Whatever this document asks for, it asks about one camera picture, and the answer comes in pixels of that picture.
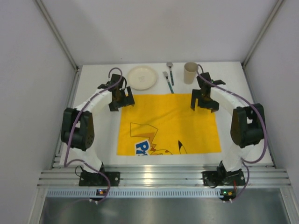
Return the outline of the yellow cartoon cloth placemat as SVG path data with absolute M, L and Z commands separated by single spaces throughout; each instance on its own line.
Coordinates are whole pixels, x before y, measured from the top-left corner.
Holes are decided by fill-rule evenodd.
M 190 94 L 135 95 L 121 110 L 117 155 L 221 152 L 215 114 L 191 109 Z

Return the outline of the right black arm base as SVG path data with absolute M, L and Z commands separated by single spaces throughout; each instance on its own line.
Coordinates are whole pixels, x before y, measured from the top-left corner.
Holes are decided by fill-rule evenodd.
M 221 161 L 214 171 L 202 172 L 204 186 L 216 188 L 218 186 L 244 186 L 245 178 L 242 169 L 227 171 Z

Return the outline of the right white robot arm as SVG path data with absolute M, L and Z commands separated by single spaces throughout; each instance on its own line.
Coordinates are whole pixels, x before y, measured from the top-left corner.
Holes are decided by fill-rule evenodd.
M 230 136 L 233 144 L 215 171 L 203 172 L 204 185 L 215 188 L 233 181 L 244 182 L 241 166 L 247 163 L 245 156 L 260 141 L 267 147 L 264 108 L 224 89 L 225 83 L 212 80 L 208 72 L 198 74 L 197 82 L 200 89 L 192 91 L 191 109 L 198 106 L 216 112 L 222 107 L 232 117 Z

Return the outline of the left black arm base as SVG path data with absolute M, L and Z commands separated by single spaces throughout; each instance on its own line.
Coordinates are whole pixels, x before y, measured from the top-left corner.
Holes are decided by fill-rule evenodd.
M 101 168 L 101 173 L 103 173 L 110 181 L 110 186 L 117 187 L 120 183 L 120 172 L 115 171 L 105 171 Z M 81 187 L 97 187 L 97 186 L 108 186 L 108 181 L 99 173 L 89 173 L 83 170 L 82 166 L 77 166 L 75 168 L 75 175 L 79 177 L 79 186 Z

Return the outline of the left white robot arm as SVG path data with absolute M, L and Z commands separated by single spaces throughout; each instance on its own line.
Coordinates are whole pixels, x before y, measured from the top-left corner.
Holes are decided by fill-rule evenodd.
M 83 164 L 83 170 L 92 175 L 104 175 L 104 164 L 92 147 L 95 139 L 93 119 L 102 109 L 112 112 L 134 105 L 134 97 L 126 78 L 120 74 L 108 74 L 109 81 L 75 108 L 66 108 L 63 113 L 61 141 L 67 145 L 64 167 L 74 162 Z

